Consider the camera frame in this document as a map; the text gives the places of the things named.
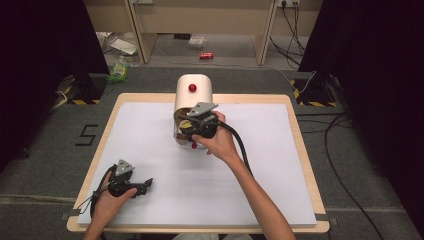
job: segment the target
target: cylindrical object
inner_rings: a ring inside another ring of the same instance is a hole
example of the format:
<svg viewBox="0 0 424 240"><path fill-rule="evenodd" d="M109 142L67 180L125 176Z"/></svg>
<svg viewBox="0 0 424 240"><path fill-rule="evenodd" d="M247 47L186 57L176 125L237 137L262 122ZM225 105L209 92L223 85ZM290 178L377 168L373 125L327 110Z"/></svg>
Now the cylindrical object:
<svg viewBox="0 0 424 240"><path fill-rule="evenodd" d="M213 52L206 52L199 54L200 59L213 59Z"/></svg>
<svg viewBox="0 0 424 240"><path fill-rule="evenodd" d="M174 138L180 145L188 145L188 141L180 139L179 115L185 115L198 102L213 103L211 80L203 74L186 74L177 82L174 106Z"/></svg>

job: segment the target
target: gray carpet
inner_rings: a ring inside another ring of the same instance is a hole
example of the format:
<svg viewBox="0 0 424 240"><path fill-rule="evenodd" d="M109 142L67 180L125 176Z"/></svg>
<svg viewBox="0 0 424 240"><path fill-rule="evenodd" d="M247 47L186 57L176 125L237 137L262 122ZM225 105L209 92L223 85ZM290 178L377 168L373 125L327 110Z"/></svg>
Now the gray carpet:
<svg viewBox="0 0 424 240"><path fill-rule="evenodd" d="M98 105L65 104L46 119L29 146L29 157L11 161L0 175L0 195L43 195L76 198L100 141L113 105L120 93L173 93L181 75L202 73L212 80L214 93L286 94L296 114L343 112L342 107L304 107L294 101L290 84L274 70L214 68L131 68L122 83L108 85ZM286 72L288 78L305 76ZM299 125L311 160L324 206L331 218L330 235L299 234L299 239L378 239L371 224L341 187L330 167L324 148L324 132L334 116L299 116ZM374 170L358 131L347 116L342 126L328 133L328 149L344 184L365 208L385 239L421 239L403 210L388 181ZM75 146L96 135L91 146ZM70 202L0 198L1 239L81 239L66 229L61 214L72 208ZM109 239L130 239L131 234L108 234Z"/></svg>

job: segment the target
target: metal bracket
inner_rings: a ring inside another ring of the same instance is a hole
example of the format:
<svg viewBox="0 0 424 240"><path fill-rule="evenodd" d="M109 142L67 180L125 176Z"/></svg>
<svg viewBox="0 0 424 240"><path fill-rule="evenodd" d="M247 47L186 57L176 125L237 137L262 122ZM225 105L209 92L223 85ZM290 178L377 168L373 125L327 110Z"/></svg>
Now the metal bracket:
<svg viewBox="0 0 424 240"><path fill-rule="evenodd" d="M215 103L206 103L206 102L199 102L194 106L190 112L187 113L188 117L198 117L202 115L205 112L209 112L212 109L218 107L218 104Z"/></svg>
<svg viewBox="0 0 424 240"><path fill-rule="evenodd" d="M115 176L121 176L127 172L131 172L132 170L134 170L135 167L127 162L125 162L122 159L119 159L119 163L118 166L116 167L115 170Z"/></svg>

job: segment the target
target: white sheet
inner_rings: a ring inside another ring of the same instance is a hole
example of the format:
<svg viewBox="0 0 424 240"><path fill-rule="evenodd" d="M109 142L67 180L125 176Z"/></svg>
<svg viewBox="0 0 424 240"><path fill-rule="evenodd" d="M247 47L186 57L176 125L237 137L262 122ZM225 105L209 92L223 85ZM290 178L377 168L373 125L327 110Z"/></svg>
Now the white sheet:
<svg viewBox="0 0 424 240"><path fill-rule="evenodd" d="M131 182L154 178L147 195L130 199L110 226L257 225L229 168L205 149L181 148L173 138L171 103L124 103L89 192L119 159L135 167ZM216 110L241 136L252 172L291 225L316 224L283 104L221 104ZM89 211L78 224L90 223Z"/></svg>

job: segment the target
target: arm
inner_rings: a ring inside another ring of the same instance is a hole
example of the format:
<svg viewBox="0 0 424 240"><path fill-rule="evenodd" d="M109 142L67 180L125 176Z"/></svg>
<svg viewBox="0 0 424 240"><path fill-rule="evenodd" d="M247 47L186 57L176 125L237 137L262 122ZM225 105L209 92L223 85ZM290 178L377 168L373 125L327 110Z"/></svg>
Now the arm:
<svg viewBox="0 0 424 240"><path fill-rule="evenodd" d="M111 172L105 178L103 186L109 181ZM91 218L91 223L85 231L84 240L99 239L106 225L118 214L119 209L124 203L137 192L136 188L126 191L120 197L112 196L108 190L105 190L100 195L97 201L96 208Z"/></svg>
<svg viewBox="0 0 424 240"><path fill-rule="evenodd" d="M223 114L219 112L215 112L215 114L220 121L225 122ZM208 155L213 154L228 165L237 178L259 226L268 240L296 239L286 218L247 170L237 152L230 132L218 127L212 139L193 135L193 140L207 147Z"/></svg>

